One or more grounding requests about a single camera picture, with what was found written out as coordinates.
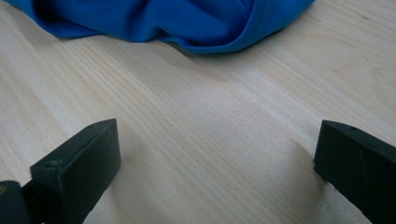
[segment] wooden table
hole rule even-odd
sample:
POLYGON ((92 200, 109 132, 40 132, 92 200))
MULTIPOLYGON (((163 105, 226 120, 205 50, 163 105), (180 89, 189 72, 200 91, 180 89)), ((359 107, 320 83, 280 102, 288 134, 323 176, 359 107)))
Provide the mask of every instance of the wooden table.
POLYGON ((313 171, 323 119, 396 146, 396 2, 318 0, 241 52, 57 39, 0 2, 0 179, 116 118, 122 166, 85 223, 369 223, 313 171))

